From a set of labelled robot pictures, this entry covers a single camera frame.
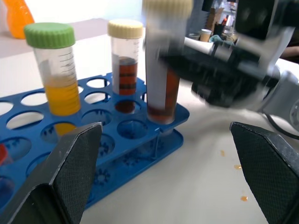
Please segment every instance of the yellow liquid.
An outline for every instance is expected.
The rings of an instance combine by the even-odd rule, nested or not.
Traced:
[[[50,112],[57,116],[69,116],[77,113],[80,108],[78,83],[76,79],[60,78],[44,85],[49,102]],[[56,124],[58,135],[62,136],[76,128],[72,124]]]

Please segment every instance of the wall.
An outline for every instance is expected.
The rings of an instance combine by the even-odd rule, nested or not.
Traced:
[[[141,20],[142,0],[26,0],[36,22],[78,22],[92,18]],[[0,32],[7,30],[0,0]]]

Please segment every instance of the liquid spill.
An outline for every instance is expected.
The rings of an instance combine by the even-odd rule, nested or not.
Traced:
[[[223,150],[220,150],[220,153],[221,153],[221,156],[225,156],[225,151],[223,151]]]
[[[248,197],[247,196],[242,196],[241,197],[241,201],[247,202],[248,201]]]
[[[242,169],[242,166],[241,165],[234,165],[234,168],[235,169]]]

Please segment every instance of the white cap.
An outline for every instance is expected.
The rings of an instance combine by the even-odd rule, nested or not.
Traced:
[[[193,0],[143,0],[142,10],[145,14],[189,18]]]
[[[142,28],[142,23],[135,20],[110,20],[108,35],[120,39],[138,39],[142,37]]]

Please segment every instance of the dark brown liquid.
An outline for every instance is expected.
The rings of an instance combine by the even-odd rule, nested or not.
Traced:
[[[136,92],[137,80],[137,62],[132,58],[122,58],[120,60],[120,80],[119,94],[133,95]],[[132,101],[119,102],[115,106],[116,110],[122,113],[131,113],[135,109],[135,103]]]
[[[167,71],[165,109],[156,109],[148,104],[149,118],[160,124],[169,124],[174,120],[178,98],[179,77],[170,69]]]

